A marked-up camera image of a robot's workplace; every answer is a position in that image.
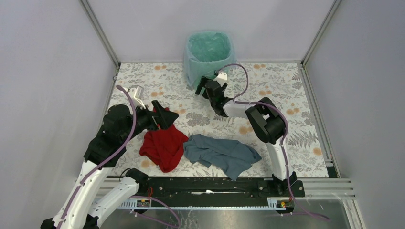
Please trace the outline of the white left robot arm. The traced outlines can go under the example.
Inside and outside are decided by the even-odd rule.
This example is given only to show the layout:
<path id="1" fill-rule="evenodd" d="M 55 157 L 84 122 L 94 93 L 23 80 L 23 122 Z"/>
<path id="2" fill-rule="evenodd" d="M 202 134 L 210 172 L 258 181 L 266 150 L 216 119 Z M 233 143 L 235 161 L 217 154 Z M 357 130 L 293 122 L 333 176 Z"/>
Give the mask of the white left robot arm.
<path id="1" fill-rule="evenodd" d="M 130 196 L 146 194 L 149 177 L 133 168 L 104 197 L 95 199 L 104 180 L 126 152 L 129 140 L 144 130 L 168 129 L 179 117 L 163 108 L 157 100 L 152 104 L 152 111 L 133 107 L 131 112 L 124 104 L 109 108 L 84 154 L 74 189 L 60 211 L 42 222 L 42 229 L 98 229 Z"/>

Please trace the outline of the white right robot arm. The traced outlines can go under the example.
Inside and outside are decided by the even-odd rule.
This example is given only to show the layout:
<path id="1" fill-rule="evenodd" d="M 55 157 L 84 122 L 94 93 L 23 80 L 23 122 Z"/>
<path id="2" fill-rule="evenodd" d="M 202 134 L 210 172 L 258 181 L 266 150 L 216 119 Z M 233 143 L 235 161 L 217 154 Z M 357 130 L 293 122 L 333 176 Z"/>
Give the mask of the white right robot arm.
<path id="1" fill-rule="evenodd" d="M 203 76 L 195 94 L 207 99 L 218 116 L 246 118 L 257 138 L 266 144 L 271 160 L 275 193 L 285 197 L 297 180 L 285 150 L 288 123 L 273 102 L 264 97 L 258 102 L 234 101 L 224 95 L 227 84 Z"/>

